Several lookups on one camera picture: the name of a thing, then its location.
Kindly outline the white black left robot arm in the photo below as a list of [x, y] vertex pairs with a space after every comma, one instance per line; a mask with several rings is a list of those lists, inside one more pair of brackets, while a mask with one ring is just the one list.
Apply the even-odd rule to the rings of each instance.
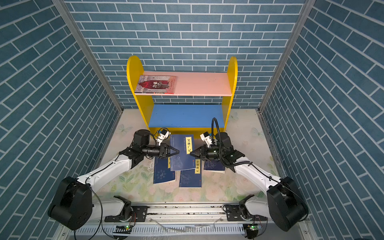
[[138, 130], [132, 143], [108, 163], [77, 178], [64, 178], [48, 208], [48, 216], [73, 231], [93, 219], [131, 221], [135, 214], [128, 199], [114, 196], [112, 201], [93, 202], [93, 197], [99, 189], [145, 158], [168, 159], [178, 154], [179, 150], [165, 143], [170, 135], [167, 128], [162, 128], [156, 136], [149, 130]]

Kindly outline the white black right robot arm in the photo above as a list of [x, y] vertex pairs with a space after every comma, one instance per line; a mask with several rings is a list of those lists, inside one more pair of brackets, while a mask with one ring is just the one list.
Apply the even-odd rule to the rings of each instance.
[[265, 204], [255, 195], [249, 195], [239, 202], [243, 219], [249, 220], [256, 216], [269, 218], [285, 232], [306, 219], [309, 209], [293, 179], [282, 179], [252, 163], [243, 153], [235, 150], [227, 133], [218, 133], [215, 139], [203, 133], [201, 139], [205, 144], [193, 150], [191, 156], [207, 163], [221, 163], [246, 178], [266, 195]]

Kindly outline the red illustrated cover book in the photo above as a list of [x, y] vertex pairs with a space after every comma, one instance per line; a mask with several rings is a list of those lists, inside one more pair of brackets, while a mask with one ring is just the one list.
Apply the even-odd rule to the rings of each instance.
[[141, 75], [135, 90], [137, 94], [174, 94], [176, 76]]

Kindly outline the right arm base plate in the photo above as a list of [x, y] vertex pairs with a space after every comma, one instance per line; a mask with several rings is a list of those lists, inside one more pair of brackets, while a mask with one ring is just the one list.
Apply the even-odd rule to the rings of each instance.
[[266, 221], [267, 217], [262, 215], [252, 215], [246, 208], [246, 201], [253, 198], [255, 195], [248, 195], [241, 200], [237, 205], [225, 204], [222, 206], [228, 222], [240, 221]]

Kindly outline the navy book yellow label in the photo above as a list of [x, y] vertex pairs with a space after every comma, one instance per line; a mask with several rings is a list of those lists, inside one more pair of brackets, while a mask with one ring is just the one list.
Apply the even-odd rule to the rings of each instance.
[[171, 170], [184, 171], [196, 168], [195, 158], [190, 155], [194, 150], [193, 135], [172, 135], [171, 146], [179, 151], [178, 154], [171, 156]]

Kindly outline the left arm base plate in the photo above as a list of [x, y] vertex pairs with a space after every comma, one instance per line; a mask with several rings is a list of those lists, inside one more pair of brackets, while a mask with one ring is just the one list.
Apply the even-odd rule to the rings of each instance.
[[104, 221], [106, 223], [145, 222], [148, 206], [132, 205], [132, 202], [122, 196], [114, 196], [112, 201], [103, 204]]

